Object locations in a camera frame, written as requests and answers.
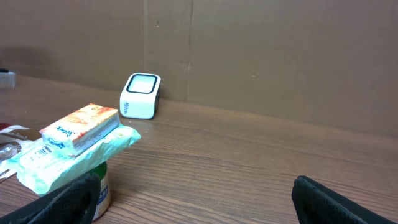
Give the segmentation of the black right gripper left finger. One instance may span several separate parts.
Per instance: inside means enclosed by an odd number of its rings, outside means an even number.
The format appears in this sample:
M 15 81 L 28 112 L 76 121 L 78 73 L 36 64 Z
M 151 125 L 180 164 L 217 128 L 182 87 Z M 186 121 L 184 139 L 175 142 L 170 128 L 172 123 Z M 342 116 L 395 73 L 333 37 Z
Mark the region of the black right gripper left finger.
M 98 174 L 85 174 L 64 187 L 1 217 L 1 224 L 91 223 L 100 197 Z

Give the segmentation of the orange tissue pack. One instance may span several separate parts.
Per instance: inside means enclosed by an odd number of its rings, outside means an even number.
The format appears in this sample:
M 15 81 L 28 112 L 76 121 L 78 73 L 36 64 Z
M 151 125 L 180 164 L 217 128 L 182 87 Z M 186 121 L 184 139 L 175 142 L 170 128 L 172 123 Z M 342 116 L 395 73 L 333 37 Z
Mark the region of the orange tissue pack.
M 119 111 L 90 103 L 40 130 L 44 144 L 77 157 L 120 125 Z

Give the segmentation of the teal snack bag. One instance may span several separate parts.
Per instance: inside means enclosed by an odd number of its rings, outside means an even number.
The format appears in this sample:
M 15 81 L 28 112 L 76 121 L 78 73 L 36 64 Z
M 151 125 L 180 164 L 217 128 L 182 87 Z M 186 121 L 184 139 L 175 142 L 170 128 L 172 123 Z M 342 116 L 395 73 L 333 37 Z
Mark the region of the teal snack bag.
M 39 139 L 6 160 L 4 166 L 15 171 L 19 182 L 34 193 L 45 195 L 106 162 L 140 138 L 132 127 L 120 125 L 76 158 L 64 156 Z

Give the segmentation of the green lidded can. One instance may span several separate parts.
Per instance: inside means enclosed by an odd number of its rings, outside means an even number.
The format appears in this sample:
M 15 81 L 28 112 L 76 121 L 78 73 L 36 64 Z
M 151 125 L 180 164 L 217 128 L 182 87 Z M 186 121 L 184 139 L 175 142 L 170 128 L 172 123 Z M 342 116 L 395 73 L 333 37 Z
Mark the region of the green lidded can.
M 99 199 L 96 204 L 95 214 L 93 216 L 93 221 L 97 220 L 100 216 L 102 216 L 111 203 L 111 192 L 108 180 L 108 166 L 106 162 L 103 162 L 99 166 L 88 172 L 89 174 L 97 174 L 101 179 L 101 190 L 99 193 Z

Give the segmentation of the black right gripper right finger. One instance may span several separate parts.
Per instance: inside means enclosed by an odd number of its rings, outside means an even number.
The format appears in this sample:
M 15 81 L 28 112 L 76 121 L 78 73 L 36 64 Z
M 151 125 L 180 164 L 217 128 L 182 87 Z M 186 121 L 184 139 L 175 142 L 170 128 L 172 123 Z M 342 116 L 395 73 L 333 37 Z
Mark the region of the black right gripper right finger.
M 395 224 L 304 175 L 294 180 L 292 201 L 300 224 Z

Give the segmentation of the brown white snack pouch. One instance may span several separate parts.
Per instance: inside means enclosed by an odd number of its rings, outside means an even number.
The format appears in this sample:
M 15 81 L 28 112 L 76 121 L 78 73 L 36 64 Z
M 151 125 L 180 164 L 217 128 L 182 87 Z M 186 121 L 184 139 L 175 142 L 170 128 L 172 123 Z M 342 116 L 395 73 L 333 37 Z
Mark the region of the brown white snack pouch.
M 15 174 L 13 170 L 5 168 L 5 161 L 40 138 L 41 134 L 36 129 L 1 123 L 1 182 Z

